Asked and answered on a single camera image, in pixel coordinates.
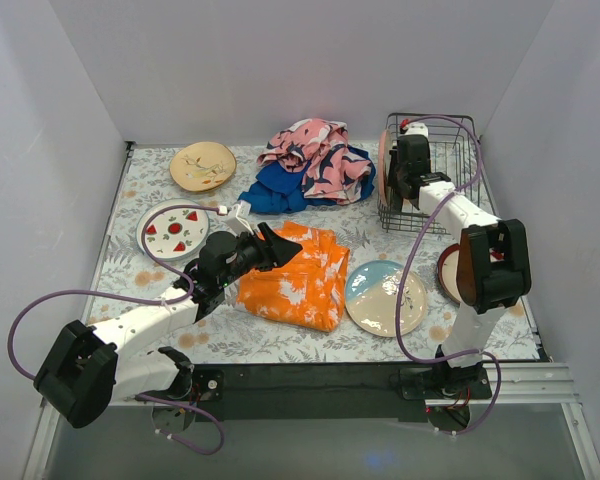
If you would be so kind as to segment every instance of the plate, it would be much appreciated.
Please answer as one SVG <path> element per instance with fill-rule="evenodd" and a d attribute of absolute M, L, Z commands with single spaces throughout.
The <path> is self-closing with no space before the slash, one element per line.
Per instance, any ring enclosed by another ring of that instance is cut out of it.
<path fill-rule="evenodd" d="M 438 281 L 444 293 L 451 300 L 460 303 L 460 291 L 456 282 L 458 272 L 458 258 L 460 256 L 460 245 L 457 243 L 446 248 L 438 259 Z M 496 262 L 502 258 L 502 255 L 496 252 L 491 253 L 491 261 Z"/>
<path fill-rule="evenodd" d="M 403 268 L 396 262 L 376 260 L 349 276 L 345 304 L 360 328 L 380 337 L 395 337 L 396 296 Z M 416 328 L 426 314 L 427 291 L 420 278 L 409 272 L 400 310 L 400 334 Z"/>
<path fill-rule="evenodd" d="M 385 207 L 389 206 L 387 201 L 387 179 L 389 178 L 389 166 L 391 165 L 391 146 L 393 141 L 391 140 L 391 132 L 385 130 L 380 135 L 380 142 L 378 143 L 378 172 L 380 178 L 378 179 L 378 191 L 380 192 L 380 201 Z"/>
<path fill-rule="evenodd" d="M 236 157 L 216 142 L 198 142 L 180 150 L 169 171 L 175 182 L 189 192 L 219 187 L 236 171 Z"/>
<path fill-rule="evenodd" d="M 199 206 L 185 199 L 167 200 L 151 207 L 138 222 L 136 240 L 142 248 L 142 229 L 149 218 L 159 210 L 174 205 Z M 180 260 L 196 252 L 209 233 L 209 217 L 204 210 L 176 209 L 158 215 L 147 228 L 149 251 L 160 260 Z"/>

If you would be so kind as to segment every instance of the blue cloth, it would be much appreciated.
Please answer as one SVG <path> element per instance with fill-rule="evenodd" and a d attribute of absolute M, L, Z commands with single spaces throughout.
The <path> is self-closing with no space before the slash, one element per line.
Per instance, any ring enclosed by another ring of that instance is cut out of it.
<path fill-rule="evenodd" d="M 349 146 L 349 150 L 361 157 L 369 159 L 369 153 Z M 301 172 L 287 172 L 278 162 L 264 167 L 256 175 L 256 183 L 248 192 L 240 194 L 239 200 L 251 204 L 251 211 L 256 213 L 293 213 L 301 212 L 308 205 L 337 205 L 335 200 L 325 198 L 304 198 L 302 179 L 309 164 Z M 376 167 L 371 163 L 371 173 L 360 181 L 360 200 L 369 197 L 373 192 L 373 179 Z"/>

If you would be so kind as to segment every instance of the wire basket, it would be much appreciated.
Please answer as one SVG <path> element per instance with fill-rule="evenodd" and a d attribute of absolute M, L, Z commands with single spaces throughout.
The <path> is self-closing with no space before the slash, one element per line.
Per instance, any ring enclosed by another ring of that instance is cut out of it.
<path fill-rule="evenodd" d="M 430 115 L 426 113 L 392 113 L 387 117 L 387 129 L 395 144 L 400 134 L 400 124 L 403 120 L 417 121 L 418 117 Z M 445 115 L 459 121 L 475 134 L 473 118 L 466 115 Z M 428 119 L 424 122 L 429 130 L 429 147 L 431 150 L 431 171 L 446 173 L 456 185 L 467 182 L 475 174 L 477 163 L 475 148 L 467 132 L 450 122 L 438 119 Z M 469 200 L 480 205 L 480 184 L 482 179 L 465 191 Z M 378 199 L 378 213 L 382 228 L 386 231 L 419 232 L 422 230 L 428 215 L 414 208 L 408 201 L 394 198 L 393 189 L 387 189 L 389 206 Z M 433 222 L 427 233 L 448 234 L 438 222 Z"/>

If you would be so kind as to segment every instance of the white wall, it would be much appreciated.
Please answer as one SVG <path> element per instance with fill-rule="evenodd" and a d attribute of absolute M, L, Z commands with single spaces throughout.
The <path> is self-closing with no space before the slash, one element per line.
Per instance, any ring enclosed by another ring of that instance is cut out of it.
<path fill-rule="evenodd" d="M 553 0 L 51 0 L 127 140 L 261 143 L 305 116 L 486 125 Z"/>
<path fill-rule="evenodd" d="M 503 215 L 527 227 L 531 304 L 600 455 L 600 1 L 559 0 L 485 134 Z"/>
<path fill-rule="evenodd" d="M 0 479 L 20 478 L 40 395 L 11 367 L 19 310 L 87 288 L 124 159 L 124 143 L 47 0 L 0 0 Z M 17 338 L 37 371 L 84 299 L 34 310 Z"/>

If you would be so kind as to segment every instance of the floral tablecloth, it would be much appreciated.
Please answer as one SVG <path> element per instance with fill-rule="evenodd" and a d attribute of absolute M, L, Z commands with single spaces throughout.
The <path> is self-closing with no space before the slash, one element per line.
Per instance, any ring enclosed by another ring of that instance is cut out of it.
<path fill-rule="evenodd" d="M 377 157 L 377 145 L 354 144 Z M 236 174 L 210 192 L 192 194 L 178 187 L 169 174 L 169 162 L 179 148 L 138 148 L 133 152 L 110 225 L 106 258 L 99 275 L 98 290 L 153 298 L 174 280 L 174 276 L 144 256 L 136 244 L 140 217 L 153 205 L 173 198 L 187 198 L 203 205 L 231 205 L 253 183 L 255 159 L 262 147 L 230 147 L 236 156 Z M 252 223 L 268 222 L 280 227 L 284 220 L 336 232 L 338 242 L 351 249 L 349 272 L 374 259 L 404 263 L 415 234 L 385 232 L 377 214 L 377 192 L 366 201 L 345 207 L 310 207 L 292 215 L 252 215 Z M 209 215 L 211 231 L 226 229 L 214 214 Z M 457 307 L 439 291 L 435 280 L 436 262 L 451 243 L 449 236 L 428 235 L 416 256 L 414 271 L 428 291 L 429 312 L 405 343 L 412 353 L 431 357 L 453 327 Z M 176 262 L 184 267 L 187 260 Z M 228 303 L 232 294 L 228 293 Z M 116 317 L 134 305 L 97 298 L 90 324 Z M 220 306 L 206 319 L 173 332 L 147 350 L 171 345 L 194 363 L 281 363 L 281 362 L 378 362 L 404 359 L 396 340 L 363 331 L 347 315 L 332 333 L 323 333 L 271 322 L 231 305 Z M 533 334 L 521 304 L 510 309 L 498 322 L 487 349 L 501 359 L 538 358 Z"/>

